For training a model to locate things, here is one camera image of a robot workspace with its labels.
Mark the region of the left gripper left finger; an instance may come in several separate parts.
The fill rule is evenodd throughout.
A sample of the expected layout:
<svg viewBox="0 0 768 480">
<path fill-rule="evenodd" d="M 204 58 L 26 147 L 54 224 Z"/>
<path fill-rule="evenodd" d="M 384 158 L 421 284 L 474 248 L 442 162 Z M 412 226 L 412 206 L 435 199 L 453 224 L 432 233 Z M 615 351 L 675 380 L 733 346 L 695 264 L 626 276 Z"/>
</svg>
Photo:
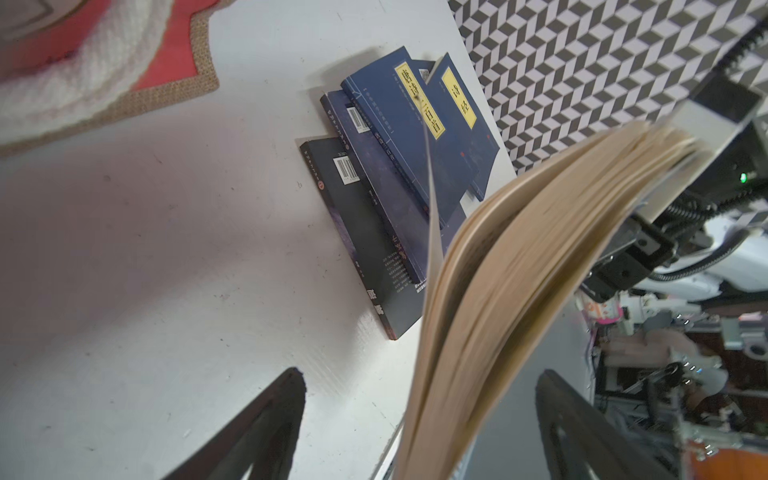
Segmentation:
<svg viewBox="0 0 768 480">
<path fill-rule="evenodd" d="M 286 369 L 168 479 L 286 479 L 306 402 L 303 374 Z"/>
</svg>

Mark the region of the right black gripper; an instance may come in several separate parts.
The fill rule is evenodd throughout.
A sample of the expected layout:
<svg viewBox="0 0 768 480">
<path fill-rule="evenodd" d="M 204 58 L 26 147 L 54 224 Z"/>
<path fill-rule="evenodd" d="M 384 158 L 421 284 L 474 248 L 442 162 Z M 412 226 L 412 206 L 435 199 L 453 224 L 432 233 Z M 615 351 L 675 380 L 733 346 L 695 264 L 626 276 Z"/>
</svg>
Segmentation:
<svg viewBox="0 0 768 480">
<path fill-rule="evenodd" d="M 678 237 L 630 216 L 581 283 L 589 298 L 605 302 L 621 292 L 653 292 L 697 300 L 714 295 L 714 280 L 689 266 L 710 254 L 714 238 L 703 227 Z"/>
</svg>

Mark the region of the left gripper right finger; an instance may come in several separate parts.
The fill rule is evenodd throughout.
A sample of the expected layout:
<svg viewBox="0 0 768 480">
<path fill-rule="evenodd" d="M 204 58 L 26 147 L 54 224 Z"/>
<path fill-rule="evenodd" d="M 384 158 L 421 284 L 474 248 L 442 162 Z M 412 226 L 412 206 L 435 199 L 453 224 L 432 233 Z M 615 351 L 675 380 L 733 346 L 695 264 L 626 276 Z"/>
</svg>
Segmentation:
<svg viewBox="0 0 768 480">
<path fill-rule="evenodd" d="M 650 455 L 634 447 L 556 371 L 538 378 L 535 403 L 552 479 L 671 479 Z"/>
</svg>

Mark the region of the purple blue barcode book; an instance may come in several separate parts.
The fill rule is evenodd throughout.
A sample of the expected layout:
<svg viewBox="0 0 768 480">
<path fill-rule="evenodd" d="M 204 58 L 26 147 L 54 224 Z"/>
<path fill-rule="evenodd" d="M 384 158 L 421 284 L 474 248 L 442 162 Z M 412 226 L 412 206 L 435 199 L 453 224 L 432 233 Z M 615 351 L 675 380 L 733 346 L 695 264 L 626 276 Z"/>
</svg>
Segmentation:
<svg viewBox="0 0 768 480">
<path fill-rule="evenodd" d="M 368 92 L 331 91 L 321 105 L 350 152 L 351 163 L 375 201 L 394 246 L 416 283 L 427 276 L 429 220 L 419 179 L 426 173 L 422 120 L 400 93 L 372 100 Z"/>
</svg>

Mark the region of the red burlap canvas bag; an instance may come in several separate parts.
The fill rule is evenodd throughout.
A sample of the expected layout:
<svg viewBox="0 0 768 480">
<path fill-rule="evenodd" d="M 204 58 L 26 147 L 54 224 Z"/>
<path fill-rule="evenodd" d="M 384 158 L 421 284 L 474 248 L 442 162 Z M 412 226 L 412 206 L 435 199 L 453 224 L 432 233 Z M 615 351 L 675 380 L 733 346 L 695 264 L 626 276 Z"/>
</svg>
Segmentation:
<svg viewBox="0 0 768 480">
<path fill-rule="evenodd" d="M 2 156 L 215 91 L 209 21 L 228 5 L 2 2 Z"/>
</svg>

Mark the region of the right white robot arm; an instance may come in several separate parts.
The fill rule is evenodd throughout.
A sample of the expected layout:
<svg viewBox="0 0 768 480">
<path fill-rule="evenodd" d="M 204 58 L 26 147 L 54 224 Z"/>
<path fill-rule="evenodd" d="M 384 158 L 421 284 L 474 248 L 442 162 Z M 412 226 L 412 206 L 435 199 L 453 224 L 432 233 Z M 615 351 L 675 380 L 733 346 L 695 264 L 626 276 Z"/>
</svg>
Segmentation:
<svg viewBox="0 0 768 480">
<path fill-rule="evenodd" d="M 751 122 L 652 223 L 630 216 L 580 288 L 604 302 L 621 292 L 688 301 L 767 288 L 767 223 L 746 218 L 767 198 L 767 136 Z"/>
</svg>

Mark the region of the operator hand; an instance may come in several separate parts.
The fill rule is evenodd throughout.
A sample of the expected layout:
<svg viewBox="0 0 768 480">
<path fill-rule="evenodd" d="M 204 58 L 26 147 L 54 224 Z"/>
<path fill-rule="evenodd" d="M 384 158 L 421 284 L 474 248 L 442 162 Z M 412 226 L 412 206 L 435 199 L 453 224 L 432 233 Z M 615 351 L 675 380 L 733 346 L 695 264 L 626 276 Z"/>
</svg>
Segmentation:
<svg viewBox="0 0 768 480">
<path fill-rule="evenodd" d="M 639 331 L 633 335 L 619 335 L 601 342 L 606 356 L 605 365 L 628 368 L 662 368 L 668 365 L 671 354 L 698 357 L 698 346 L 684 333 L 672 329 Z"/>
</svg>

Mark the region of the dark blue bottom book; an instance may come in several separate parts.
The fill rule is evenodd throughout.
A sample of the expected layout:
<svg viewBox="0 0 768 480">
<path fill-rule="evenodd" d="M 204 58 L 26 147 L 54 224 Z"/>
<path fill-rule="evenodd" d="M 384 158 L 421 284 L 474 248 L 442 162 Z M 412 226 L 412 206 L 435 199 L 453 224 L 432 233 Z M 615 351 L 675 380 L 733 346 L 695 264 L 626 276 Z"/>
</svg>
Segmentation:
<svg viewBox="0 0 768 480">
<path fill-rule="evenodd" d="M 423 293 L 412 282 L 341 141 L 309 140 L 300 151 L 387 336 L 399 339 L 420 319 Z"/>
</svg>

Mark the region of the blue book far right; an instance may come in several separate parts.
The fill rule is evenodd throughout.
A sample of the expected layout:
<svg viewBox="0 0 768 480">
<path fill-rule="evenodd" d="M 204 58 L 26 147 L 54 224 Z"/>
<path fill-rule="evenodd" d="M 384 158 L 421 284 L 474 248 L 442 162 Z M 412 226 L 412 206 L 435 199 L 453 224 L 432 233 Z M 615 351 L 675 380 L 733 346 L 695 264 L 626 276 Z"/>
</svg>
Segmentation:
<svg viewBox="0 0 768 480">
<path fill-rule="evenodd" d="M 446 168 L 456 177 L 456 161 L 462 159 L 469 173 L 475 173 L 466 186 L 478 201 L 483 201 L 500 147 L 448 53 L 430 71 L 426 95 L 445 127 L 437 146 L 446 157 Z"/>
</svg>

